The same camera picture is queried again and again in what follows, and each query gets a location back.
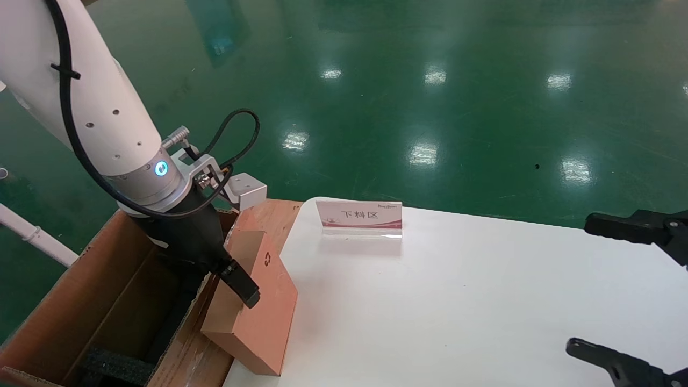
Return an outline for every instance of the white pipe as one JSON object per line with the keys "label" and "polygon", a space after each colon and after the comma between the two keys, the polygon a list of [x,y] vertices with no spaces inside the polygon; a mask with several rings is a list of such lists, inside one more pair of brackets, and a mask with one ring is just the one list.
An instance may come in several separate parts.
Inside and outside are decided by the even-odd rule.
{"label": "white pipe", "polygon": [[7,228],[21,236],[22,240],[33,244],[36,248],[67,267],[71,266],[79,258],[76,253],[69,250],[64,244],[43,231],[39,226],[34,226],[2,204],[0,204],[0,224],[4,224]]}

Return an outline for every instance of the robotic arm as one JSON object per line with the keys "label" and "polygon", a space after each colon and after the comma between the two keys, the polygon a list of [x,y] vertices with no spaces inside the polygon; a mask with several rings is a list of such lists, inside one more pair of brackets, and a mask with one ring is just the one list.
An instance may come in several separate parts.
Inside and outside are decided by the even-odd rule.
{"label": "robotic arm", "polygon": [[[211,204],[221,196],[243,210],[265,200],[267,186],[258,180],[231,178],[232,163],[259,131],[253,112],[230,114],[201,154],[188,143],[185,127],[163,141],[80,0],[3,0],[0,80],[154,243],[201,272],[217,274],[247,306],[256,305],[258,286],[225,251]],[[256,120],[254,137],[219,165],[207,152],[239,113]],[[176,143],[184,149],[169,155]],[[186,158],[193,162],[186,164]],[[214,190],[205,197],[208,185]]]}

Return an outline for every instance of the open cardboard box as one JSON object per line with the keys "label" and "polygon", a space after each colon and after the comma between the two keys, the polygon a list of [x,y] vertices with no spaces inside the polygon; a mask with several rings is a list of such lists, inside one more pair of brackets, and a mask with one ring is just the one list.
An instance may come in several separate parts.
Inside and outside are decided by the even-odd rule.
{"label": "open cardboard box", "polygon": [[[235,223],[235,229],[257,229],[250,212],[239,219],[219,212],[225,234]],[[182,285],[157,252],[117,211],[0,348],[0,381],[76,387],[84,373],[79,364],[92,347],[144,359]],[[217,281],[214,275],[202,279],[147,387],[222,385],[232,357],[200,333]]]}

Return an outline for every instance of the black cable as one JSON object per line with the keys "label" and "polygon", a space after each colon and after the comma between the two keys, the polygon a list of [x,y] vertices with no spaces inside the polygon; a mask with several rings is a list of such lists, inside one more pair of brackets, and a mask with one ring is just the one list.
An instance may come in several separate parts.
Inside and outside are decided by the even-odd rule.
{"label": "black cable", "polygon": [[213,199],[219,195],[220,191],[223,189],[225,184],[232,177],[230,173],[227,173],[219,183],[218,187],[213,191],[213,193],[203,202],[200,206],[195,209],[191,209],[183,212],[175,213],[165,213],[159,211],[153,211],[138,203],[132,201],[126,197],[123,193],[119,192],[115,187],[112,187],[103,178],[98,170],[93,166],[91,160],[89,160],[86,150],[84,149],[81,141],[79,140],[78,134],[76,132],[76,125],[74,124],[74,116],[72,115],[72,79],[79,79],[80,74],[72,69],[72,48],[69,41],[69,32],[67,31],[67,24],[65,22],[65,17],[62,14],[60,5],[57,0],[45,0],[45,4],[50,11],[50,16],[52,17],[53,24],[55,26],[55,33],[57,34],[58,48],[60,53],[60,64],[51,65],[54,69],[58,70],[60,73],[60,109],[62,111],[62,119],[65,124],[65,129],[67,131],[67,137],[69,138],[69,143],[74,150],[74,155],[79,160],[81,165],[86,169],[86,172],[91,176],[91,178],[98,184],[103,191],[107,192],[115,200],[126,205],[134,211],[138,211],[146,216],[157,219],[180,219],[187,216],[193,215],[198,211],[203,210],[207,205],[209,205]]}
{"label": "black cable", "polygon": [[191,160],[198,160],[198,155],[193,151],[193,149],[191,149],[191,147],[184,147],[183,150],[186,152],[186,155],[191,158]]}
{"label": "black cable", "polygon": [[219,167],[220,169],[224,169],[227,168],[229,165],[236,163],[237,160],[243,157],[246,154],[246,152],[248,152],[253,147],[256,140],[258,139],[258,133],[260,133],[260,118],[258,118],[258,115],[251,109],[236,109],[234,112],[228,114],[227,117],[225,117],[224,121],[222,121],[222,124],[220,124],[217,131],[215,132],[215,136],[213,137],[213,139],[210,141],[206,149],[201,154],[196,154],[190,147],[185,147],[184,151],[186,152],[186,155],[188,155],[192,160],[196,161],[200,156],[210,153],[215,144],[217,144],[217,141],[219,140],[220,136],[222,136],[222,133],[227,127],[227,124],[229,124],[229,121],[231,121],[232,118],[241,113],[247,113],[253,117],[253,120],[255,122],[255,126],[253,128],[253,136],[251,136],[251,139],[248,141],[248,144],[246,144],[246,146],[241,150],[241,152],[239,152],[236,156],[230,158],[229,160],[224,161],[222,164],[219,165]]}

